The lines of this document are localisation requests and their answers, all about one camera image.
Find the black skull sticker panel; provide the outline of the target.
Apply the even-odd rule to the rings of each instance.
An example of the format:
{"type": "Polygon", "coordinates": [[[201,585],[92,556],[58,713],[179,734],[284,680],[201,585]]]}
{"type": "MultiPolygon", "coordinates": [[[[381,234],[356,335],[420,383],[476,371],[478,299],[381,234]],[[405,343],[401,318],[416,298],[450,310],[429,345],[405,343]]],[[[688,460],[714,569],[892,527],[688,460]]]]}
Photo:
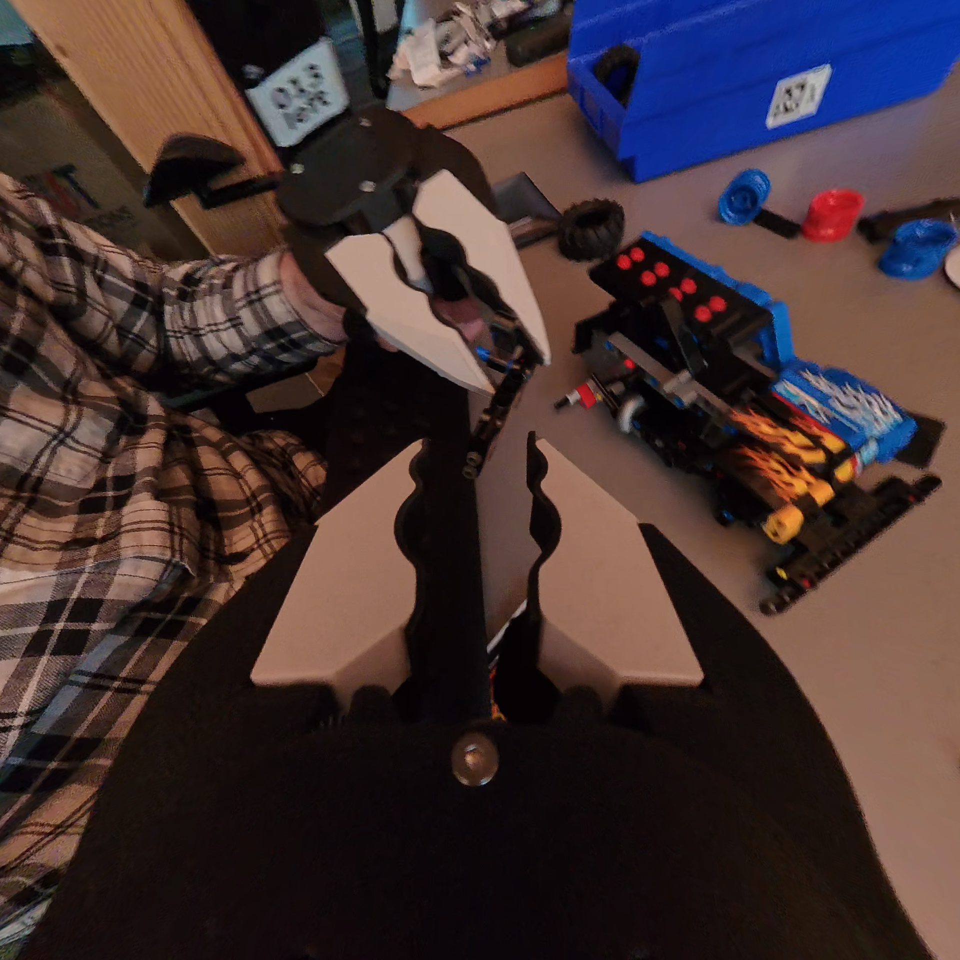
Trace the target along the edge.
{"type": "Polygon", "coordinates": [[[479,414],[462,467],[462,476],[475,481],[491,456],[498,437],[535,371],[550,362],[549,343],[529,332],[520,314],[501,299],[495,304],[483,299],[485,329],[470,342],[481,373],[493,392],[479,414]]]}

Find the person's left forearm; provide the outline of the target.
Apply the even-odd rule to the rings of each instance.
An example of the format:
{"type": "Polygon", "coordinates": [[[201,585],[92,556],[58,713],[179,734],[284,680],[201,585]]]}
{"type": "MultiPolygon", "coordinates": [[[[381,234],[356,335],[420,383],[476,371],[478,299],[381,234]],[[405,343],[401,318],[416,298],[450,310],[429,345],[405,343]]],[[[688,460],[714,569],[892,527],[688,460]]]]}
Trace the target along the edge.
{"type": "Polygon", "coordinates": [[[336,348],[282,292],[281,247],[167,265],[115,246],[2,174],[2,294],[116,376],[153,388],[236,386],[336,348]]]}

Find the white paper slips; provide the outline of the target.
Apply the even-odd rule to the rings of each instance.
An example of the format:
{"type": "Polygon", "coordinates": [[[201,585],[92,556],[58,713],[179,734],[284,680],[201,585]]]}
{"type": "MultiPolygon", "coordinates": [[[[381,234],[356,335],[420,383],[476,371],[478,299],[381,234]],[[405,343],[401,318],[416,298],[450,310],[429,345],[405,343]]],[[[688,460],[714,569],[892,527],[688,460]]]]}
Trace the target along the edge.
{"type": "Polygon", "coordinates": [[[428,18],[401,37],[387,78],[408,79],[420,89],[438,89],[486,66],[514,21],[530,2],[455,2],[439,18],[428,18]]]}

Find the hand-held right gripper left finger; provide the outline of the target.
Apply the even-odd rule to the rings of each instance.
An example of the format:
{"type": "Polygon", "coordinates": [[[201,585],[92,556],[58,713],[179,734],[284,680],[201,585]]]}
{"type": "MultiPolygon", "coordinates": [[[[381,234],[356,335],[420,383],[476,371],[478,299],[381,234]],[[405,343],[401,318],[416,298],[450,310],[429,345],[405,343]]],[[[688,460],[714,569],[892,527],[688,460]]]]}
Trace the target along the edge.
{"type": "Polygon", "coordinates": [[[250,670],[256,687],[319,685],[346,709],[363,688],[395,694],[408,680],[417,574],[397,529],[423,450],[410,443],[318,520],[250,670]]]}

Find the person's plaid shirt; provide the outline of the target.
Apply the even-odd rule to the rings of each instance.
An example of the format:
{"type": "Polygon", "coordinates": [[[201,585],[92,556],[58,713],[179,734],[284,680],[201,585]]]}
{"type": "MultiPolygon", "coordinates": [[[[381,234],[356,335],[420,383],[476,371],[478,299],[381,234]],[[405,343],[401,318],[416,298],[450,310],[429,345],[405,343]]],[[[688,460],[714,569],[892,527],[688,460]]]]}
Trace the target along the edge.
{"type": "Polygon", "coordinates": [[[2,425],[2,928],[47,906],[148,697],[326,479],[290,432],[93,399],[2,425]]]}

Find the black rubber tyre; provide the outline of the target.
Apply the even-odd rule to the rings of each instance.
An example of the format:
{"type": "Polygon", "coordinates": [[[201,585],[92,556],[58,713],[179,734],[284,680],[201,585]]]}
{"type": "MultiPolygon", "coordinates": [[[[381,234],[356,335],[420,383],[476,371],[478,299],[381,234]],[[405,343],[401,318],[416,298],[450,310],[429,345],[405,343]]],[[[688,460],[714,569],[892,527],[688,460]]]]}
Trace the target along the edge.
{"type": "Polygon", "coordinates": [[[642,56],[639,50],[626,43],[610,46],[592,66],[596,81],[620,104],[629,105],[642,56]]]}
{"type": "Polygon", "coordinates": [[[558,251],[574,262],[603,261],[618,251],[626,215],[620,203],[591,198],[571,205],[558,220],[558,251]]]}

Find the wooden edged table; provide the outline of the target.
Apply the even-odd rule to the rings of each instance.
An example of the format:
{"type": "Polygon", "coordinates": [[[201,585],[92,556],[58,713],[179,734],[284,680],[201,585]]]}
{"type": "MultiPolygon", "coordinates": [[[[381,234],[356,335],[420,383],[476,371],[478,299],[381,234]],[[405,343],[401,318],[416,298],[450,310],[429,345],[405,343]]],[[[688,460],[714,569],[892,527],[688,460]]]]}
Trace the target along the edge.
{"type": "MultiPolygon", "coordinates": [[[[539,21],[559,21],[569,27],[572,17],[571,2],[410,1],[402,5],[399,38],[405,40],[430,20],[440,26],[465,10],[476,14],[497,36],[513,27],[514,21],[518,28],[539,21]]],[[[472,72],[455,72],[439,86],[418,86],[408,71],[396,70],[387,107],[416,124],[445,130],[566,91],[566,50],[517,66],[508,58],[505,39],[498,37],[486,56],[486,61],[472,72]]]]}

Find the red wheel hub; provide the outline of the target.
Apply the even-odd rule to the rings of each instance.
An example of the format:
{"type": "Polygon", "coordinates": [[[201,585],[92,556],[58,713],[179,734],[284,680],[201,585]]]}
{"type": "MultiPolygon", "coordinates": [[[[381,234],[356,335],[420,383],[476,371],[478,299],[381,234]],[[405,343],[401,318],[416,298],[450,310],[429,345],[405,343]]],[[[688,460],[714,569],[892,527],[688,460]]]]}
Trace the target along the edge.
{"type": "Polygon", "coordinates": [[[865,203],[864,196],[848,188],[824,190],[810,199],[800,235],[820,244],[832,244],[848,237],[857,225],[865,203]]]}

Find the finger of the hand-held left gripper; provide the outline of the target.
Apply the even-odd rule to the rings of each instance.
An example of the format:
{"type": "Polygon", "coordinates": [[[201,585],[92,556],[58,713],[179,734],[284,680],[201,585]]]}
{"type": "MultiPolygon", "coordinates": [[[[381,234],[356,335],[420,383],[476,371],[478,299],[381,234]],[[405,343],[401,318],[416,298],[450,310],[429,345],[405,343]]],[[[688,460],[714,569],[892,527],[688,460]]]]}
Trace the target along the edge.
{"type": "Polygon", "coordinates": [[[421,226],[459,242],[467,266],[488,278],[516,315],[538,352],[538,363],[550,365],[544,317],[508,226],[449,170],[439,171],[419,186],[413,215],[421,226]]]}
{"type": "Polygon", "coordinates": [[[434,312],[428,295],[398,272],[396,251],[381,234],[348,236],[325,254],[382,340],[477,394],[495,387],[459,330],[434,312]]]}

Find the black connector block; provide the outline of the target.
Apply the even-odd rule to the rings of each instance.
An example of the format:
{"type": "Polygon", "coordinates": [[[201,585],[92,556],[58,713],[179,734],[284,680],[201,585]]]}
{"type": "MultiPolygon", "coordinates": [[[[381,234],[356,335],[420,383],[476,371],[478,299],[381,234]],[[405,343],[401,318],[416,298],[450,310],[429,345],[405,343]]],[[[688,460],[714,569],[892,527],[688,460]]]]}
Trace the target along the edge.
{"type": "Polygon", "coordinates": [[[890,242],[901,226],[919,221],[958,225],[959,197],[935,198],[918,206],[882,210],[861,217],[856,230],[868,243],[878,245],[890,242]]]}

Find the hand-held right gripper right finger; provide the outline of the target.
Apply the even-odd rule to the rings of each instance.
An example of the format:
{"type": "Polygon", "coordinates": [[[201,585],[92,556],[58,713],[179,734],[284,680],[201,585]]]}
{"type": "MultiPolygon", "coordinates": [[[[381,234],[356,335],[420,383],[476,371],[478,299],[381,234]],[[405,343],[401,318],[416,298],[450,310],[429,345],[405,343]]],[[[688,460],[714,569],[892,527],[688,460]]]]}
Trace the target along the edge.
{"type": "Polygon", "coordinates": [[[638,518],[535,432],[526,483],[538,552],[517,722],[546,722],[570,690],[586,690],[606,714],[624,688],[699,688],[704,670],[638,518]]]}

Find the black blue brick truck model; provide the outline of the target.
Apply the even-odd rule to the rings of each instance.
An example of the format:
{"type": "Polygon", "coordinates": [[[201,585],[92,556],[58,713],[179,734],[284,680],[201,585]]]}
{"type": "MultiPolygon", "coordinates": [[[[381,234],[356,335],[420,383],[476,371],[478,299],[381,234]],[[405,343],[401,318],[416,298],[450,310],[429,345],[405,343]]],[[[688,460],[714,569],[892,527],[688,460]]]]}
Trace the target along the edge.
{"type": "Polygon", "coordinates": [[[778,550],[766,616],[816,590],[933,496],[945,432],[849,371],[800,358],[786,304],[644,231],[589,271],[610,296],[579,321],[596,354],[556,411],[606,408],[619,431],[712,490],[722,526],[778,550]]]}

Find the blue bin with tag label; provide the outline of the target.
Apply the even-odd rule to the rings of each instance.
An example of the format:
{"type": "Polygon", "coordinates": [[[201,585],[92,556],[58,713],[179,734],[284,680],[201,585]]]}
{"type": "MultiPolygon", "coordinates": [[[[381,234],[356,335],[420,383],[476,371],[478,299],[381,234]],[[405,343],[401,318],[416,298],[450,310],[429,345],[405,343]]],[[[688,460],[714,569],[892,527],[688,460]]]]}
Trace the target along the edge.
{"type": "Polygon", "coordinates": [[[924,98],[958,52],[957,1],[576,2],[567,89],[641,184],[924,98]],[[593,75],[620,43],[626,107],[593,75]]]}

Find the dark grey panel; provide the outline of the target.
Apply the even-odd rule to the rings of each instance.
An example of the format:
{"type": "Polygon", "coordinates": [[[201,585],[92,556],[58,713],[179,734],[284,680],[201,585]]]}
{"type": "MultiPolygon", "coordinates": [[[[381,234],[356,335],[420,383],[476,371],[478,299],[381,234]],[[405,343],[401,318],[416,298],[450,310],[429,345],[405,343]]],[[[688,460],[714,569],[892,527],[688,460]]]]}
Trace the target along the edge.
{"type": "Polygon", "coordinates": [[[491,186],[491,192],[496,214],[507,225],[517,250],[557,235],[562,214],[529,174],[503,178],[491,186]]]}

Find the grey desk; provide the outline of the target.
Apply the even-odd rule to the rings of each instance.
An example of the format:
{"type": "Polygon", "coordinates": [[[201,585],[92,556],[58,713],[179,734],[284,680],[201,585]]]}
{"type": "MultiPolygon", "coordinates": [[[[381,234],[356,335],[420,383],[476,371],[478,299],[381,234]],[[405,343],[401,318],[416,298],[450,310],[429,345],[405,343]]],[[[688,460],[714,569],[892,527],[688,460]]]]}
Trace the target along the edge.
{"type": "Polygon", "coordinates": [[[477,482],[488,631],[526,596],[540,551],[529,534],[530,432],[559,468],[561,507],[576,520],[577,551],[560,568],[559,602],[577,636],[561,634],[563,687],[598,681],[694,691],[707,667],[680,624],[681,602],[654,584],[651,560],[606,530],[620,515],[654,524],[771,642],[823,721],[866,814],[894,891],[937,958],[958,958],[958,289],[942,276],[903,281],[877,267],[858,235],[833,244],[786,240],[755,225],[720,222],[716,206],[735,174],[772,181],[774,212],[800,220],[829,187],[864,195],[869,212],[958,195],[958,74],[925,99],[634,184],[601,147],[569,95],[464,126],[454,137],[495,181],[529,174],[559,208],[610,198],[627,239],[660,234],[734,279],[786,304],[800,358],[858,375],[905,409],[945,422],[932,472],[942,486],[906,518],[784,613],[760,612],[774,545],[714,519],[705,481],[667,467],[621,433],[604,404],[556,411],[585,382],[571,352],[576,322],[609,302],[583,266],[541,243],[522,253],[552,360],[509,415],[477,482]]]}

